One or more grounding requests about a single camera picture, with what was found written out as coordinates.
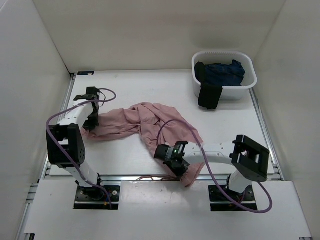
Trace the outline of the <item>pink trousers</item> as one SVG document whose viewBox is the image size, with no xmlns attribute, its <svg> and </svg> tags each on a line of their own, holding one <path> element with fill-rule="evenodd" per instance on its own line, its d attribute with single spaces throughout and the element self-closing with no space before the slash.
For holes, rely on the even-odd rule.
<svg viewBox="0 0 320 240">
<path fill-rule="evenodd" d="M 95 129 L 89 131 L 81 128 L 80 132 L 83 137 L 96 142 L 120 140 L 139 134 L 152 158 L 159 144 L 173 146 L 180 141 L 204 143 L 198 130 L 176 108 L 150 102 L 100 114 Z"/>
</svg>

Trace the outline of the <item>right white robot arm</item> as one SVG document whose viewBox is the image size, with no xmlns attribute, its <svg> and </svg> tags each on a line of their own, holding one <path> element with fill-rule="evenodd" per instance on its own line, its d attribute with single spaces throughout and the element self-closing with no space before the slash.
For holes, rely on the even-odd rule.
<svg viewBox="0 0 320 240">
<path fill-rule="evenodd" d="M 231 143 L 198 146 L 193 142 L 178 141 L 173 146 L 160 144 L 154 158 L 162 161 L 176 177 L 190 185 L 206 164 L 203 153 L 209 163 L 236 168 L 224 188 L 230 200 L 238 199 L 252 182 L 267 181 L 270 152 L 245 135 L 237 135 Z"/>
</svg>

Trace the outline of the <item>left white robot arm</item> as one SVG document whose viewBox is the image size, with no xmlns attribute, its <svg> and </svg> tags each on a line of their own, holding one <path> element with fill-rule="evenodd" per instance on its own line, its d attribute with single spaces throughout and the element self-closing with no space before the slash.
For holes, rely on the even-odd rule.
<svg viewBox="0 0 320 240">
<path fill-rule="evenodd" d="M 77 95 L 74 109 L 56 125 L 49 125 L 46 132 L 48 160 L 51 165 L 69 172 L 79 187 L 88 188 L 87 194 L 93 200 L 100 200 L 105 194 L 98 173 L 86 162 L 86 149 L 81 130 L 92 131 L 98 125 L 100 91 L 87 87 L 84 95 Z"/>
</svg>

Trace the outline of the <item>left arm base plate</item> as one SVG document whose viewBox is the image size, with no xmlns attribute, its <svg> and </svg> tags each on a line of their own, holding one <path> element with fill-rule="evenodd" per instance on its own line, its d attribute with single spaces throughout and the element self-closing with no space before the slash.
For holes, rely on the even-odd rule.
<svg viewBox="0 0 320 240">
<path fill-rule="evenodd" d="M 75 210 L 118 210 L 121 186 L 105 185 L 104 189 L 108 192 L 110 198 L 99 188 L 78 186 L 73 208 Z"/>
</svg>

